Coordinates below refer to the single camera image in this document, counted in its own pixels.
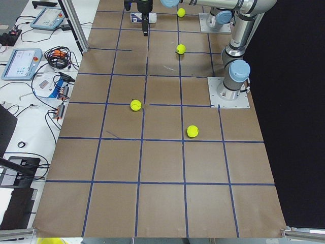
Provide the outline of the black power brick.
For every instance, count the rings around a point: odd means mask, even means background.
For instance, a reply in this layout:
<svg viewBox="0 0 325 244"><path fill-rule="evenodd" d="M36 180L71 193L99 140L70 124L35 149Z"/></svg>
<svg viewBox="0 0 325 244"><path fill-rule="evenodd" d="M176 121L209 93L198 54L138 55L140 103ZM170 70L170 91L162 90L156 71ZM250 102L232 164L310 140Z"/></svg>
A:
<svg viewBox="0 0 325 244"><path fill-rule="evenodd" d="M19 36L21 35L21 29L12 29L8 33L1 35L0 43L2 46L14 46Z"/></svg>

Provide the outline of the far tennis ball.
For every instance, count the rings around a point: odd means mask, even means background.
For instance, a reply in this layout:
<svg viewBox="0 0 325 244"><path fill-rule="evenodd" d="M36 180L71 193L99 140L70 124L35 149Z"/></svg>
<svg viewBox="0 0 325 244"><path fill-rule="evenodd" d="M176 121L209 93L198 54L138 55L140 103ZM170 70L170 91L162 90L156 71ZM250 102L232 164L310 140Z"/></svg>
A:
<svg viewBox="0 0 325 244"><path fill-rule="evenodd" d="M177 11L177 16L178 16L178 17L182 18L182 17L185 16L185 14L186 14L186 11L185 11L184 8L179 8L179 9L178 9L178 11Z"/></svg>

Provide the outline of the teach pendant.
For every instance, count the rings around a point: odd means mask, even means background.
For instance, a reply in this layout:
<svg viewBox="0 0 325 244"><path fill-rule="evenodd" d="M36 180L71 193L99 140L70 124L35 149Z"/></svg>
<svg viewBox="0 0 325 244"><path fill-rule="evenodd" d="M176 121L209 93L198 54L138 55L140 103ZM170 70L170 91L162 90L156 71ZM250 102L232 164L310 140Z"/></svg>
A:
<svg viewBox="0 0 325 244"><path fill-rule="evenodd" d="M4 81L31 80L36 73L42 56L43 52L40 48L14 49L2 73L1 79Z"/></svg>
<svg viewBox="0 0 325 244"><path fill-rule="evenodd" d="M46 7L32 21L30 27L33 29L54 31L59 28L61 23L64 21L64 18L65 16L61 9Z"/></svg>

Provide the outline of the near right tennis ball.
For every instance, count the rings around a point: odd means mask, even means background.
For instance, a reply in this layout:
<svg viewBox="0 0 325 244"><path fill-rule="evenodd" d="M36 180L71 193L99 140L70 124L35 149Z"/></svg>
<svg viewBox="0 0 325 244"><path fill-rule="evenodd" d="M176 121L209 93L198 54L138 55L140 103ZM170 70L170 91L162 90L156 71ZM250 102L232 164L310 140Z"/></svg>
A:
<svg viewBox="0 0 325 244"><path fill-rule="evenodd" d="M195 138L199 134L199 128L195 125L190 125L186 129L186 133L189 138Z"/></svg>

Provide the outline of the centre-left tennis ball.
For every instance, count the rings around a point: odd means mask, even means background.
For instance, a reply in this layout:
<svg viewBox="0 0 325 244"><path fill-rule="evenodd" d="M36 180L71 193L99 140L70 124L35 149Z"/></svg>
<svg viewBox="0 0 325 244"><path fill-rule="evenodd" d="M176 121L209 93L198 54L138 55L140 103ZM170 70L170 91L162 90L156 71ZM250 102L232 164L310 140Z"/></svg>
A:
<svg viewBox="0 0 325 244"><path fill-rule="evenodd" d="M130 108L132 111L139 111L142 108L142 103L139 100L132 100L130 103Z"/></svg>

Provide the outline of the yellow object at bottom edge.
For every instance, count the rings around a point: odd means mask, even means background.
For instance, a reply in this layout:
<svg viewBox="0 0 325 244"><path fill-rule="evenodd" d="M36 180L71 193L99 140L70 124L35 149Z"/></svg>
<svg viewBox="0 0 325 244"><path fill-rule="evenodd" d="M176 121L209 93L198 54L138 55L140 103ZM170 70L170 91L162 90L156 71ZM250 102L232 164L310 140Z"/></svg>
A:
<svg viewBox="0 0 325 244"><path fill-rule="evenodd" d="M65 244L65 241L61 238L52 237L52 238L38 238L37 244Z"/></svg>

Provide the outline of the white paper with device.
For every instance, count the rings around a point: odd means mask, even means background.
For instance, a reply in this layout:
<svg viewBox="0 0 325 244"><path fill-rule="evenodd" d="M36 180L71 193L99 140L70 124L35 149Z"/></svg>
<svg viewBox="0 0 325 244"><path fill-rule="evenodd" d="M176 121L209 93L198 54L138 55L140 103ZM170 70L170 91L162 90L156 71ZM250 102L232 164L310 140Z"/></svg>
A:
<svg viewBox="0 0 325 244"><path fill-rule="evenodd" d="M57 98L63 84L64 80L60 74L47 72L36 75L32 86L35 94L39 97Z"/></svg>

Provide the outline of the brown paper table cover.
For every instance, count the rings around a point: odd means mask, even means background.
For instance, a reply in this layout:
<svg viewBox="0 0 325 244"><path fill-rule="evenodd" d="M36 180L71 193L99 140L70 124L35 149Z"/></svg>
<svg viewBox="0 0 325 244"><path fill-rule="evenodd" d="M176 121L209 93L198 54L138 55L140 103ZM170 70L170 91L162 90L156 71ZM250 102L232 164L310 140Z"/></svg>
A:
<svg viewBox="0 0 325 244"><path fill-rule="evenodd" d="M179 18L153 4L158 20L143 36L122 1L99 2L37 235L279 237L286 224L254 104L210 104L207 78L224 76L230 35L201 33L206 7L186 7Z"/></svg>

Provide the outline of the near teach pendant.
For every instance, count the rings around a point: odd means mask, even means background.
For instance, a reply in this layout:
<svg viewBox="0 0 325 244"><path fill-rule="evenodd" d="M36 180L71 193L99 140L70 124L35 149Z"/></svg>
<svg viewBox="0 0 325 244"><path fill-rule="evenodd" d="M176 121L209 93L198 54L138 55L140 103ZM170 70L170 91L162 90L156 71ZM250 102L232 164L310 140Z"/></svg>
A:
<svg viewBox="0 0 325 244"><path fill-rule="evenodd" d="M31 80L36 73L42 56L43 52L40 48L14 49L2 73L1 79L4 81Z"/></svg>

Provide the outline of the far teach pendant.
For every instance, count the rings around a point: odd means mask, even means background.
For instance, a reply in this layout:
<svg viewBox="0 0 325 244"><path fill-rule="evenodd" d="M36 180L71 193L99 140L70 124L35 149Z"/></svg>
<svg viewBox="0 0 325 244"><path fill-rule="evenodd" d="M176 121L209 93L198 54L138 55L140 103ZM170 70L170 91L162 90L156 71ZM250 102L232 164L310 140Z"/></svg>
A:
<svg viewBox="0 0 325 244"><path fill-rule="evenodd" d="M65 16L61 9L46 7L32 21L30 27L33 29L54 31L59 28L61 23L64 21L64 18Z"/></svg>

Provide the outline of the aluminium frame post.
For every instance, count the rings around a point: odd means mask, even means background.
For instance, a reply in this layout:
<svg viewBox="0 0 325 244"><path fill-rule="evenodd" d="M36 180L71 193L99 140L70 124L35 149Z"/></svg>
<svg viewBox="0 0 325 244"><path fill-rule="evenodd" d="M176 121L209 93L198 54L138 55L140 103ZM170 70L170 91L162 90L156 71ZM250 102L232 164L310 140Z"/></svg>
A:
<svg viewBox="0 0 325 244"><path fill-rule="evenodd" d="M58 0L58 3L64 13L65 18L67 19L68 25L71 28L79 51L81 52L81 55L83 55L83 53L88 51L89 44L77 16L73 2L71 0Z"/></svg>

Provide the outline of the orange grey adapter box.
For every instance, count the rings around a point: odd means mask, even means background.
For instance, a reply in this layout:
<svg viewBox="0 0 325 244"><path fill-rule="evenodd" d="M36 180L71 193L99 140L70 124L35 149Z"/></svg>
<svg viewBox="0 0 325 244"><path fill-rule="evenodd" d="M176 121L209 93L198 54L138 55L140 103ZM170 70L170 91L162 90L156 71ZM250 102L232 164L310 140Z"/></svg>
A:
<svg viewBox="0 0 325 244"><path fill-rule="evenodd" d="M55 112L54 112L52 118L53 118L53 119L56 119L56 120L62 119L62 117L63 117L63 115L64 115L65 107L66 107L66 106L65 106L64 104L60 104L60 105L56 108L56 110L55 110Z"/></svg>

